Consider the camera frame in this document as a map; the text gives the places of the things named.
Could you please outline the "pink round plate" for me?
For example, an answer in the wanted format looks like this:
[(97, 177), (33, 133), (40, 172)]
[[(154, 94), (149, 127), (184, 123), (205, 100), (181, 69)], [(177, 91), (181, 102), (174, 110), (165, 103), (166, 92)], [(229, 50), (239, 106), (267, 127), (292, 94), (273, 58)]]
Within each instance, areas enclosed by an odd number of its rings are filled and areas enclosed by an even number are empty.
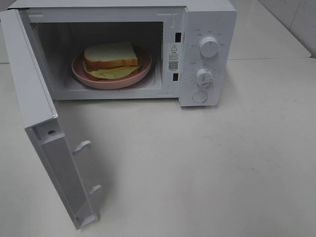
[(84, 70), (83, 52), (73, 59), (72, 71), (80, 82), (92, 88), (108, 90), (128, 87), (130, 85), (136, 84), (148, 74), (153, 61), (152, 56), (148, 51), (137, 46), (134, 48), (136, 55), (138, 56), (138, 59), (142, 64), (137, 70), (133, 71), (133, 73), (129, 75), (126, 75), (125, 77), (121, 77), (119, 79), (101, 79), (93, 77)]

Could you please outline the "white microwave door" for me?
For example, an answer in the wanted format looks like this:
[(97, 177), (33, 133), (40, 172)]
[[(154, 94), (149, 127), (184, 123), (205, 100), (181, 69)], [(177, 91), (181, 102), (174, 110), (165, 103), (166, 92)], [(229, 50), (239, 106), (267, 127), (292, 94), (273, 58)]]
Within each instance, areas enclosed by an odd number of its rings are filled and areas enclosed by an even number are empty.
[(98, 220), (91, 198), (100, 186), (88, 188), (75, 161), (92, 144), (86, 140), (69, 147), (46, 85), (48, 64), (26, 11), (6, 10), (0, 19), (25, 132), (75, 228), (81, 229)]

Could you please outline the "white bread sandwich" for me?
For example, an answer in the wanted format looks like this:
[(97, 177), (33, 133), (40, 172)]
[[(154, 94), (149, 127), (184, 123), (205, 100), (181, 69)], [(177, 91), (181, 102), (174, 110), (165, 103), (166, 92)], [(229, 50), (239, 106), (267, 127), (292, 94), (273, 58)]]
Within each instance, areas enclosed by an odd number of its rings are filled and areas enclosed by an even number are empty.
[(83, 52), (83, 71), (91, 80), (121, 79), (142, 67), (131, 42), (90, 46)]

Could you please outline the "round white door button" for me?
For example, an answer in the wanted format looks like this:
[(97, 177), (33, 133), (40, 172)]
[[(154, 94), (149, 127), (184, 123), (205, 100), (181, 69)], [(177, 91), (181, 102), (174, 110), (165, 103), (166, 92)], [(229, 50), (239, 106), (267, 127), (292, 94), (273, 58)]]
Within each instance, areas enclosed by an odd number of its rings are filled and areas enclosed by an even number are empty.
[(204, 91), (195, 92), (192, 99), (196, 103), (204, 103), (207, 100), (207, 93)]

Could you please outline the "lower white timer knob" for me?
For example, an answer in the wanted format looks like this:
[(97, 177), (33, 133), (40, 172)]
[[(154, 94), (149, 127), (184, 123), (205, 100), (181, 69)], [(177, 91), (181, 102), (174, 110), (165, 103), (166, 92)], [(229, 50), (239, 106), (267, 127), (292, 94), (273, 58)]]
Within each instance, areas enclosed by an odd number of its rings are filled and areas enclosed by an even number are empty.
[(196, 82), (199, 86), (208, 86), (214, 80), (213, 71), (207, 68), (199, 69), (196, 73)]

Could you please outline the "white warning label sticker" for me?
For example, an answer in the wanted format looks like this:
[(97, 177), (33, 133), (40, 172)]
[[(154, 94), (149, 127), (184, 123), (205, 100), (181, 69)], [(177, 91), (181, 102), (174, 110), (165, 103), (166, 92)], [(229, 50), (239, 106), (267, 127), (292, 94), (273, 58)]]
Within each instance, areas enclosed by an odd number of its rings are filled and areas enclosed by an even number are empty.
[(167, 45), (167, 70), (170, 72), (179, 71), (181, 61), (181, 43), (169, 43)]

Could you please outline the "white microwave oven body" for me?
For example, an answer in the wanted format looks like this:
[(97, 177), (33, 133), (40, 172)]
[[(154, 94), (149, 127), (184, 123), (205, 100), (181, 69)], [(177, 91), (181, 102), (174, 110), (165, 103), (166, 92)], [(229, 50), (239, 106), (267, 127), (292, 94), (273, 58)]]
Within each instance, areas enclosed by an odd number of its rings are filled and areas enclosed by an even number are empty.
[[(181, 106), (214, 106), (219, 101), (237, 13), (227, 0), (17, 0), (7, 10), (25, 10), (36, 29), (49, 69), (52, 100), (178, 98)], [(203, 37), (214, 36), (218, 53), (205, 58)], [(120, 89), (84, 85), (72, 72), (73, 59), (88, 46), (129, 41), (149, 51), (152, 66), (140, 82)], [(181, 43), (179, 71), (167, 70), (167, 45)], [(207, 68), (214, 80), (199, 86)], [(196, 103), (195, 92), (207, 93)]]

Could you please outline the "upper white power knob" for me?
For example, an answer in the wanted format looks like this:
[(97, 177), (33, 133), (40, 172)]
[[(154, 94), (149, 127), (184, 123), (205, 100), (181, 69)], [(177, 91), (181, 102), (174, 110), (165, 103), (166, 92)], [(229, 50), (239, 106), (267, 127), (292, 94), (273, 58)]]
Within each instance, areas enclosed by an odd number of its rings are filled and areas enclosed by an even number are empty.
[(203, 37), (199, 42), (199, 50), (203, 57), (214, 57), (219, 51), (219, 42), (214, 36)]

